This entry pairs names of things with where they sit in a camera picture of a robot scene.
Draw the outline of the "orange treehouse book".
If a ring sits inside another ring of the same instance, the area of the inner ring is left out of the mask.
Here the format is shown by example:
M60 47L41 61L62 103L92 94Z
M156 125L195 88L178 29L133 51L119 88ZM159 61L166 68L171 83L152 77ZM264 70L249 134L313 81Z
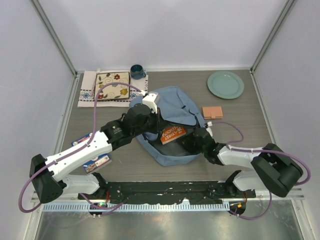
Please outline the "orange treehouse book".
M186 134L186 130L182 126L171 126L166 128L160 137L160 141L163 145L168 144Z

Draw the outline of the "blue fabric backpack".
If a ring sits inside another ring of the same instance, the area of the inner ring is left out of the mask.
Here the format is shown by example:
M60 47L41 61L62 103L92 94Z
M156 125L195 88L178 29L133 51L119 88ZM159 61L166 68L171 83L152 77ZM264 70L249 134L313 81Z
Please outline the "blue fabric backpack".
M159 97L157 106L161 117L168 122L167 127L181 124L186 133L191 134L194 127L205 125L201 111L181 88L168 86L156 89L155 92ZM157 133L146 132L138 135L136 139L160 165L165 167L187 164L201 155L200 151L185 149L180 144L183 137L162 144Z

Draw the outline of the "blue cartoon book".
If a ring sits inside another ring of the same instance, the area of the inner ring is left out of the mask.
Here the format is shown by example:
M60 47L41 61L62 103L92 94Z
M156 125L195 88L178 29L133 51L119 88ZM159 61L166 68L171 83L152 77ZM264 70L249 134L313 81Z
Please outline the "blue cartoon book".
M78 138L77 140L74 140L71 142L71 146L76 146L84 141L86 141L87 139L89 139L92 136L92 132L87 133L86 135ZM110 164L112 162L112 159L110 158L110 156L107 153L104 153L102 155L99 155L89 161L87 161L86 163L84 163L82 165L85 173L87 175L89 174L93 174L94 172L97 172L99 169L101 169L102 167Z

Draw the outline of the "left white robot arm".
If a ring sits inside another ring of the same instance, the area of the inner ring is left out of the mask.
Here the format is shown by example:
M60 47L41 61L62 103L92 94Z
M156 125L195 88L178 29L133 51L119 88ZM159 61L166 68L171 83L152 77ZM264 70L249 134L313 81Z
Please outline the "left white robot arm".
M85 194L90 199L102 199L107 183L99 173L71 175L77 167L100 155L128 145L132 139L160 128L158 107L138 103L120 119L110 121L91 138L58 154L31 160L30 177L40 203L47 204L63 194Z

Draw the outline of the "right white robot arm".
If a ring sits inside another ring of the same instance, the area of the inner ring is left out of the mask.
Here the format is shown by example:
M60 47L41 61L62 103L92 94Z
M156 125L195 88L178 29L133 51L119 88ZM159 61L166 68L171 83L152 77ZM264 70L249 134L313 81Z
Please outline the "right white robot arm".
M215 142L211 131L200 127L183 137L180 144L190 153L203 154L211 164L251 169L236 172L229 178L231 182L225 190L233 198L247 190L268 190L284 198L303 176L293 157L273 143L258 148L236 148Z

